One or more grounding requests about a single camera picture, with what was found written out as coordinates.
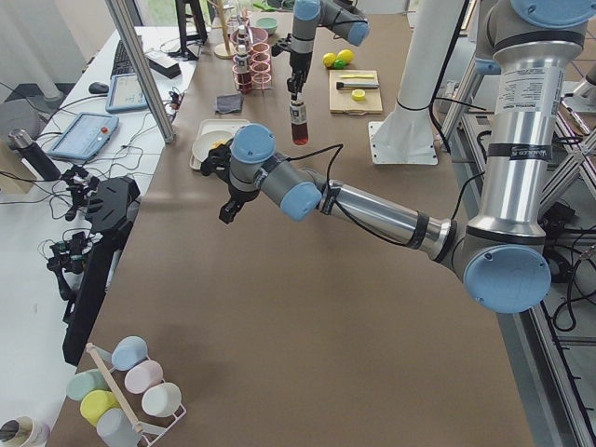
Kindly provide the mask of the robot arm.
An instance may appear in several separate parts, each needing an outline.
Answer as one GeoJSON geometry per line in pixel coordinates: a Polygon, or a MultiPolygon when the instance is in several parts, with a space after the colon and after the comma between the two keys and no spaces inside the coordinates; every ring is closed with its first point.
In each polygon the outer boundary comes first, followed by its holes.
{"type": "Polygon", "coordinates": [[[291,67],[287,87],[293,101],[302,93],[308,77],[318,28],[326,28],[355,47],[370,32],[369,21],[355,1],[295,1],[292,30],[286,39],[291,67]]]}
{"type": "Polygon", "coordinates": [[[495,59],[499,90],[481,204],[465,227],[295,168],[260,124],[240,128],[224,153],[222,178],[230,198],[221,208],[222,221],[232,222],[245,203],[264,194],[294,221],[318,210],[389,243],[424,251],[495,312],[537,305],[551,282],[537,219],[562,78],[582,50],[594,13],[591,1],[499,1],[489,9],[477,47],[495,59]]]}

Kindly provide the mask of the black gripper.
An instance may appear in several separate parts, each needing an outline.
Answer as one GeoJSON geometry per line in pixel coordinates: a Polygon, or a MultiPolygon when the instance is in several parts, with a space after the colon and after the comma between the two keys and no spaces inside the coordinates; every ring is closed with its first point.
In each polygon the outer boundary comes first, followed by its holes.
{"type": "Polygon", "coordinates": [[[291,94],[292,101],[301,101],[301,93],[308,76],[308,55],[291,54],[290,55],[291,76],[287,79],[287,88],[291,94]]]}
{"type": "Polygon", "coordinates": [[[230,195],[229,200],[220,208],[219,219],[225,224],[230,224],[235,220],[244,204],[253,201],[259,195],[259,190],[251,183],[239,180],[232,173],[229,162],[223,163],[218,168],[218,176],[227,184],[230,195]]]}

